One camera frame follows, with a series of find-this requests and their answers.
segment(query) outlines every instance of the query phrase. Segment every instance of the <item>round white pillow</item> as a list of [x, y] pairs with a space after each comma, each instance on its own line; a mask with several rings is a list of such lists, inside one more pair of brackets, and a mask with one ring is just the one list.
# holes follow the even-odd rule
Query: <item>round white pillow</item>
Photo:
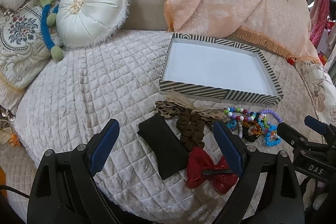
[[105, 41], [127, 17], [129, 0], [61, 0], [56, 25], [65, 46]]

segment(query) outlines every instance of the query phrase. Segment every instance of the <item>pink polka dot fabric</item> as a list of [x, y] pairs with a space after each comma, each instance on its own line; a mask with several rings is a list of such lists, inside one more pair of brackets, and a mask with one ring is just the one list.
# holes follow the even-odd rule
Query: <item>pink polka dot fabric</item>
[[321, 0], [317, 23], [313, 26], [310, 32], [309, 39], [315, 48], [317, 48], [320, 44], [320, 40], [327, 23], [327, 16], [329, 15], [329, 4], [330, 0]]

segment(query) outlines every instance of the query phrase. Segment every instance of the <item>quilted bedspread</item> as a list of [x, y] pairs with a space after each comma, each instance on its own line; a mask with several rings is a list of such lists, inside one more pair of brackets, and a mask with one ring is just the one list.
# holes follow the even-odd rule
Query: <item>quilted bedspread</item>
[[[153, 151], [137, 135], [138, 124], [153, 115], [154, 102], [164, 99], [158, 87], [170, 38], [171, 33], [163, 31], [121, 31], [99, 46], [65, 50], [61, 62], [51, 60], [31, 83], [14, 125], [38, 166], [47, 149], [56, 153], [73, 150], [99, 133], [110, 118], [117, 119], [120, 135], [103, 171], [95, 176], [99, 188], [122, 209], [152, 221], [208, 224], [231, 191], [219, 195], [209, 182], [190, 190], [185, 185], [185, 170], [161, 180]], [[284, 93], [279, 105], [271, 108], [311, 141], [320, 142], [320, 136], [303, 122], [306, 115], [316, 114], [299, 73], [282, 57], [263, 54]], [[197, 100], [196, 105], [213, 108], [235, 105], [251, 111], [265, 109], [264, 105], [214, 98], [193, 100]], [[168, 124], [179, 137], [175, 122]], [[218, 145], [207, 128], [204, 133], [205, 150], [217, 162], [221, 157]], [[271, 153], [284, 149], [292, 156], [291, 147], [284, 142], [267, 148], [259, 138], [255, 145]], [[264, 180], [261, 175], [247, 216], [256, 209]]]

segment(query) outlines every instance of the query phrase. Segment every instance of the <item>peach blanket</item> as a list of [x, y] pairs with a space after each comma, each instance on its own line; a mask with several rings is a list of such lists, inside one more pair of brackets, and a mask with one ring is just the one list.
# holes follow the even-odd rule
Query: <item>peach blanket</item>
[[262, 45], [284, 58], [320, 62], [306, 0], [166, 0], [170, 31]]

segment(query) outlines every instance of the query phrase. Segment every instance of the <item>red bow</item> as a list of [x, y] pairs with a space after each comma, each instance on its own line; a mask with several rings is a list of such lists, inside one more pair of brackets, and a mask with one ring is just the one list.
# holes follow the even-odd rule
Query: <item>red bow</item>
[[211, 157], [203, 149], [195, 147], [189, 155], [187, 166], [187, 185], [190, 189], [200, 186], [206, 180], [219, 193], [226, 194], [238, 180], [236, 174], [203, 175], [204, 170], [229, 169], [229, 165], [222, 156], [218, 164], [214, 164]]

